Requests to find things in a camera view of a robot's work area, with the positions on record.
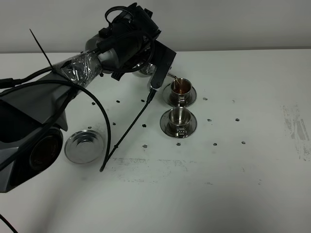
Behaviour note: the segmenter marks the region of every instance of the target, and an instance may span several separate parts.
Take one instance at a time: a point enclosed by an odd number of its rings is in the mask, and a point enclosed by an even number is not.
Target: metal cup
[[[171,98],[178,106],[184,106],[191,99],[192,84],[187,79],[175,79],[171,83]]]
[[[185,135],[189,128],[191,112],[183,107],[175,107],[169,113],[169,127],[179,135]]]
[[[153,73],[155,72],[156,70],[156,66],[149,63],[148,65],[145,65],[143,68],[141,68],[139,70],[140,73],[146,75],[146,76],[151,76],[153,75]]]

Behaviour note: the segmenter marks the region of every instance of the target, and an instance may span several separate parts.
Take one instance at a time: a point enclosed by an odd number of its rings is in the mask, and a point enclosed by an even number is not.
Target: black wire
[[[33,74],[27,76],[26,78],[21,79],[21,80],[20,80],[20,82],[21,82],[20,84],[25,83],[25,82],[28,82],[28,81],[30,81],[31,79],[34,79],[34,78],[36,78],[37,76],[39,76],[39,75],[41,75],[41,74],[44,74],[44,73],[47,73],[47,72],[49,72],[49,71],[51,71],[51,70],[52,70],[51,67],[46,67],[46,68],[44,68],[44,69],[38,70],[37,72],[35,72],[35,73],[33,73]]]
[[[123,139],[126,137],[126,135],[128,134],[128,132],[130,132],[131,128],[134,126],[134,124],[136,123],[136,121],[138,120],[138,118],[141,116],[141,114],[145,111],[145,109],[147,108],[147,106],[150,104],[150,102],[152,101],[153,97],[156,94],[156,90],[151,89],[150,93],[148,95],[147,101],[145,106],[142,108],[142,110],[140,111],[140,113],[137,115],[137,117],[134,119],[134,121],[132,122],[132,124],[128,127],[127,131],[125,131],[125,133],[123,134],[123,136],[120,138],[120,140],[117,142],[117,144],[113,147],[111,153],[109,154],[108,158],[106,160],[104,160],[103,165],[101,167],[101,169],[99,170],[100,172],[102,172],[108,162],[108,160],[111,158],[112,154],[115,152],[115,150],[119,147],[120,143],[123,141]]]
[[[144,31],[132,31],[132,32],[127,32],[127,33],[124,33],[122,35],[119,35],[116,37],[116,40],[117,41],[120,41],[120,40],[124,40],[128,37],[131,37],[131,36],[134,36],[134,35],[144,35],[145,37],[148,38],[149,42],[150,42],[150,54],[149,54],[149,57],[148,59],[143,63],[141,64],[140,66],[136,67],[136,68],[132,68],[132,69],[122,69],[122,68],[114,68],[114,67],[106,67],[106,66],[102,66],[102,68],[104,70],[109,70],[109,71],[113,71],[113,72],[119,72],[119,73],[132,73],[132,72],[135,72],[135,71],[138,71],[140,69],[142,69],[145,65],[147,65],[154,53],[155,53],[155,42],[154,42],[154,39],[146,32]]]
[[[134,119],[134,121],[132,122],[132,124],[130,125],[130,127],[128,127],[127,131],[123,134],[123,136],[120,138],[120,140],[118,141],[118,143],[113,147],[111,153],[109,154],[107,160],[104,160],[104,163],[101,167],[101,169],[99,170],[100,172],[102,172],[108,162],[108,160],[111,158],[112,154],[115,152],[115,150],[119,147],[120,143],[123,141],[123,139],[126,137],[126,135],[128,134],[128,132],[130,132],[131,128],[134,126],[134,124],[136,123],[136,121],[138,120],[138,118],[141,116],[141,114],[145,111],[145,109],[148,106],[148,102],[145,104],[145,106],[142,108],[142,110],[140,111],[140,113],[137,115],[137,117]]]
[[[115,6],[115,7],[112,7],[112,8],[110,8],[109,10],[107,10],[106,13],[105,13],[105,19],[106,19],[106,21],[108,22],[109,27],[112,27],[112,23],[108,20],[108,15],[109,15],[111,12],[114,12],[114,11],[125,11],[126,13],[129,13],[129,14],[132,16],[132,19],[134,18],[133,13],[130,12],[130,11],[127,9],[127,7],[125,7],[125,6]]]
[[[33,31],[31,31],[31,29],[29,29],[29,30],[30,30],[31,34],[33,35],[33,37],[34,37],[34,39],[35,39],[37,45],[38,45],[39,48],[41,49],[43,55],[44,55],[45,58],[48,60],[48,63],[50,64],[51,69],[54,69],[53,66],[52,66],[52,63],[50,62],[50,60],[49,60],[48,56],[46,55],[45,51],[43,50],[43,48],[41,47],[39,41],[37,40],[37,38],[36,38],[35,35],[33,34]]]
[[[13,233],[18,233],[17,230],[15,230],[15,228],[9,223],[9,221],[6,220],[5,217],[3,217],[1,214],[0,214],[0,219],[8,226],[8,228],[11,229]]]
[[[24,88],[29,87],[29,86],[36,86],[36,85],[41,85],[41,84],[61,84],[61,85],[65,85],[65,86],[74,87],[75,89],[83,91],[84,93],[86,93],[88,96],[90,96],[94,100],[94,102],[100,108],[100,110],[101,110],[101,112],[105,118],[106,124],[107,124],[107,148],[106,148],[106,154],[105,154],[105,158],[104,158],[104,161],[105,161],[109,156],[110,143],[111,143],[111,129],[110,129],[110,123],[109,123],[108,115],[107,115],[106,111],[104,110],[103,106],[101,105],[101,103],[99,102],[99,100],[91,92],[89,92],[85,88],[83,88],[77,84],[67,82],[67,81],[44,80],[44,81],[36,81],[33,83],[22,84],[22,85],[13,87],[11,89],[5,90],[4,92],[0,93],[0,97],[3,97],[5,95],[8,95],[8,94],[14,92],[14,91],[18,91],[18,90],[24,89]],[[8,166],[11,162],[13,162],[17,158],[17,156],[15,156],[15,154],[13,156],[9,157],[8,159],[6,159],[2,164],[0,164],[0,171],[3,170],[6,166]]]

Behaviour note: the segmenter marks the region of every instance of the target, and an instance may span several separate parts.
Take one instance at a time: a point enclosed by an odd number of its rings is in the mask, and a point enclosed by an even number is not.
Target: brown liquid
[[[173,92],[178,93],[178,94],[185,94],[190,91],[190,87],[188,83],[183,82],[183,80],[180,80],[179,78],[176,77],[175,79],[175,85]]]

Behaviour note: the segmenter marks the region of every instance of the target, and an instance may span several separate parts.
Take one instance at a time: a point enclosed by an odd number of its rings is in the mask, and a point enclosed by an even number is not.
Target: white table
[[[48,54],[53,63],[72,55]],[[47,65],[42,54],[0,55],[1,78]],[[311,50],[178,52],[171,71],[198,93],[192,136],[162,132],[169,106],[159,92],[103,173],[102,159],[78,166],[62,152],[0,194],[0,212],[21,233],[309,233]],[[143,107],[148,80],[105,75],[88,86],[116,123],[112,146]],[[79,94],[69,104],[64,141],[88,126],[105,137],[91,102]],[[0,223],[0,232],[10,230]]]

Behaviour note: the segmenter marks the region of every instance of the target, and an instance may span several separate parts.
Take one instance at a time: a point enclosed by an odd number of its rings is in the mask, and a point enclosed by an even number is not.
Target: white wall
[[[0,52],[80,51],[104,13],[134,0],[2,0]],[[140,0],[174,50],[311,46],[310,0]]]

